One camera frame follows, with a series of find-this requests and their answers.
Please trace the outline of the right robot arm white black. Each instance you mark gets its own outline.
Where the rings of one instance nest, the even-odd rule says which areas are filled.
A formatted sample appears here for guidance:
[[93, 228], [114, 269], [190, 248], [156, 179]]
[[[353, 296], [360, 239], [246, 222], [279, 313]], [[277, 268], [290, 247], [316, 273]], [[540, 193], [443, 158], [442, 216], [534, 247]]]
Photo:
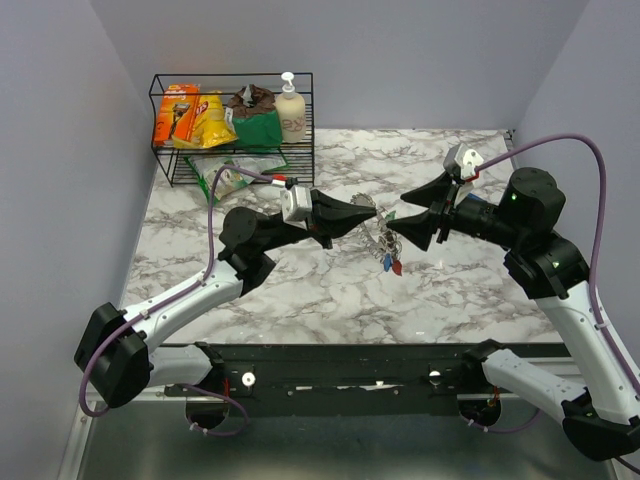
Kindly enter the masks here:
[[460, 367], [469, 390], [506, 389], [558, 422], [587, 458], [604, 461], [639, 449], [639, 400], [615, 355], [616, 340], [602, 308], [589, 298], [589, 267], [580, 250], [555, 232], [566, 197], [546, 171], [520, 168], [510, 176], [499, 204], [468, 195], [448, 173], [402, 195], [424, 207], [419, 215], [389, 222], [389, 229], [421, 250], [442, 243], [452, 231], [485, 240], [505, 251], [504, 266], [552, 322], [580, 371], [579, 383], [564, 380], [487, 340], [470, 350]]

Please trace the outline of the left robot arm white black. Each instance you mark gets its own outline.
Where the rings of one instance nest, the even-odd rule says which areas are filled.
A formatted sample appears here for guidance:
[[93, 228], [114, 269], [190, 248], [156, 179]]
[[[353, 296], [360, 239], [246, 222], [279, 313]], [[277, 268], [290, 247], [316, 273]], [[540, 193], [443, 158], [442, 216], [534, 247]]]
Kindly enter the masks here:
[[153, 386], [190, 385], [214, 393], [222, 380], [220, 360], [206, 346], [167, 347], [165, 341], [193, 320], [259, 287], [275, 267], [268, 251], [313, 239], [329, 249], [375, 217], [371, 206], [354, 205], [302, 186], [280, 192], [272, 215], [235, 207], [225, 216], [223, 249], [207, 267], [149, 300], [96, 308], [74, 354], [82, 370], [79, 402], [93, 387], [110, 408], [121, 407]]

